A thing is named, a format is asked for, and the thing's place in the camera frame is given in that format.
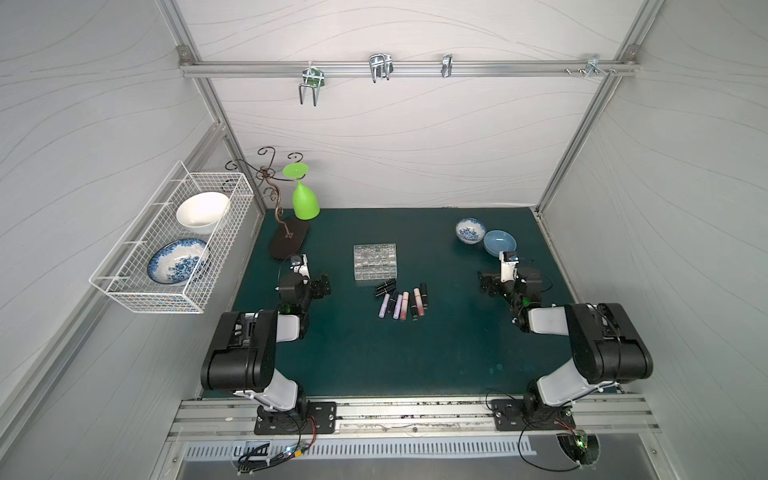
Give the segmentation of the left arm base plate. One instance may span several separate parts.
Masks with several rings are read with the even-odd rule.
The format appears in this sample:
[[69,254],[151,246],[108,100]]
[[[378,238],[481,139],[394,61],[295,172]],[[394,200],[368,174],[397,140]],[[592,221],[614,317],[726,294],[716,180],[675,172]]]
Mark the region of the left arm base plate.
[[332,434],[336,430],[336,402],[308,401],[299,403],[290,411],[268,411],[260,406],[257,410],[254,434],[302,435]]

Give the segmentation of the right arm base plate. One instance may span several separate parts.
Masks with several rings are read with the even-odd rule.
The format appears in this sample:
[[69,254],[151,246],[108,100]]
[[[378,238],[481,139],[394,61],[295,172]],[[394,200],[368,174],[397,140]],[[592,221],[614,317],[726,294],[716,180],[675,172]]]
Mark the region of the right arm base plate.
[[533,401],[503,398],[488,401],[497,431],[575,431],[574,417],[568,407],[551,407]]

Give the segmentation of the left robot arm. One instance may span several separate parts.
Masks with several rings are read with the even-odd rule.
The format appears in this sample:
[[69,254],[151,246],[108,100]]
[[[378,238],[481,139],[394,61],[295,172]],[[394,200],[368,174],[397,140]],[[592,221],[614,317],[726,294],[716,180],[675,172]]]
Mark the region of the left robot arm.
[[277,345],[305,337],[314,300],[331,293],[326,274],[313,280],[300,273],[281,278],[279,303],[257,312],[221,314],[207,353],[200,382],[204,389],[229,392],[257,402],[270,413],[307,417],[303,388],[276,368]]

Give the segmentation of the pink ombre lip gloss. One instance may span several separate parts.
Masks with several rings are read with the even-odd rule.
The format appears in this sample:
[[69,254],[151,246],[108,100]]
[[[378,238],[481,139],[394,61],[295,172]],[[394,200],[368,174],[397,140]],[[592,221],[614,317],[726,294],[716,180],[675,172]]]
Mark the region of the pink ombre lip gloss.
[[425,315],[425,310],[423,309],[423,306],[422,306],[422,302],[421,302],[421,298],[420,298],[420,289],[419,288],[415,288],[413,290],[413,297],[415,298],[415,301],[416,301],[416,304],[417,304],[417,307],[418,307],[419,317],[424,316]]

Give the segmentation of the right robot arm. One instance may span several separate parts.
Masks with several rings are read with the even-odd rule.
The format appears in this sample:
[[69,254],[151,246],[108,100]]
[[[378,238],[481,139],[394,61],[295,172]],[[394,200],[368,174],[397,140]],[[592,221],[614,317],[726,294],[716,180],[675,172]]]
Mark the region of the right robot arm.
[[522,332],[562,336],[571,357],[528,387],[521,412],[532,417],[557,411],[593,392],[649,378],[652,356],[619,303],[542,303],[542,275],[529,267],[504,266],[499,274],[478,274],[480,290],[509,305]]

